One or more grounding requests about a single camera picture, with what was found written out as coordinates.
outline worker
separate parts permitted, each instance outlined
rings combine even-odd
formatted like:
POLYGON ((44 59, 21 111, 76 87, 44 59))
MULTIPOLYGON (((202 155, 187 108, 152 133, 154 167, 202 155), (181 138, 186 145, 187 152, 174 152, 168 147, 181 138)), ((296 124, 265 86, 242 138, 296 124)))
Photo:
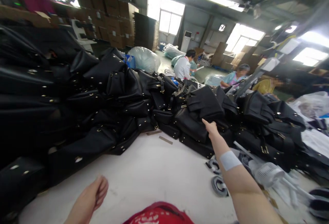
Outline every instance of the worker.
POLYGON ((265 79, 265 80, 260 81, 253 87, 252 90, 258 91, 259 93, 261 93, 263 95, 268 95, 268 94, 272 95, 277 100, 279 100, 279 98, 273 94, 273 91, 274 91, 275 87, 283 86, 284 84, 286 84, 288 82, 289 82, 289 79, 276 76, 274 78, 265 79))
POLYGON ((222 88, 227 88, 231 85, 235 85, 235 87, 237 87, 239 84, 236 83, 241 81, 242 79, 245 79, 249 71, 250 71, 249 65, 247 64, 240 65, 237 68, 236 72, 233 71, 232 73, 222 78, 222 81, 220 82, 220 86, 222 88))
POLYGON ((195 72, 196 70, 191 70, 191 62, 195 57, 195 50, 191 49, 186 52, 185 57, 178 59, 174 66, 175 77, 184 80, 190 78, 190 72, 195 72))
MULTIPOLYGON (((238 159, 231 153, 231 149, 226 144, 224 138, 218 133, 216 123, 208 123, 204 119, 202 119, 202 122, 209 132, 209 138, 214 148, 223 179, 232 197, 239 223, 282 224, 280 217, 270 205, 252 176, 239 161, 236 163, 238 159)), ((103 203, 108 188, 109 183, 107 179, 104 176, 99 176, 78 197, 64 224, 88 224, 93 212, 103 203)), ((107 223, 110 224, 111 216, 108 216, 108 220, 107 223)), ((165 202, 156 202, 124 222, 124 224, 130 223, 193 224, 192 220, 184 212, 165 202)))

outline plastic bag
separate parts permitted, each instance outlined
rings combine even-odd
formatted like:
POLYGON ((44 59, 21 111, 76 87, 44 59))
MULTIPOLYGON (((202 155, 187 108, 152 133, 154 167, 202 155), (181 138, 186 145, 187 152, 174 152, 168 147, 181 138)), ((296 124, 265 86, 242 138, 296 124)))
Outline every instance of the plastic bag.
POLYGON ((145 47, 134 47, 127 54, 135 57, 137 69, 157 72, 160 67, 158 55, 145 47))
POLYGON ((205 78, 205 85, 219 86, 223 75, 209 74, 205 78))
POLYGON ((178 50, 177 48, 178 48, 178 46, 173 46, 172 44, 167 44, 163 48, 163 52, 165 53, 165 56, 170 59, 173 59, 173 58, 175 58, 177 56, 181 56, 181 55, 185 56, 186 53, 178 50))
POLYGON ((329 96, 325 91, 303 95, 290 106, 308 118, 320 117, 329 113, 329 96))

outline concrete floor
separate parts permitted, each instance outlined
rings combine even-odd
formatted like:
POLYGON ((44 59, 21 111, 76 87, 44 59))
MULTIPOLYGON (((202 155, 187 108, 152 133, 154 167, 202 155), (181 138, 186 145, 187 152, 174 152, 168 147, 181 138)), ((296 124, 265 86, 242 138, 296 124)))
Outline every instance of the concrete floor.
MULTIPOLYGON (((155 53, 160 57, 160 60, 161 60, 161 65, 159 67, 158 72, 163 73, 163 71, 165 69, 172 68, 171 59, 166 58, 164 53, 161 51, 156 51, 155 53)), ((198 80, 199 83, 203 83, 206 76, 209 74, 219 74, 219 75, 226 76, 228 74, 228 72, 216 70, 213 67, 205 67, 205 68, 202 68, 201 70, 198 70, 195 73, 195 78, 198 80)))

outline finger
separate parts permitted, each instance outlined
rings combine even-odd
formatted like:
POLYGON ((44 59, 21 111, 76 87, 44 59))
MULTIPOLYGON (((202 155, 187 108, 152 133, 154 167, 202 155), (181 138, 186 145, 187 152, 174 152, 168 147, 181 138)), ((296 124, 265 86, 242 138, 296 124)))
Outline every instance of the finger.
POLYGON ((202 119, 202 122, 203 122, 205 125, 208 125, 208 124, 209 124, 205 119, 202 119))

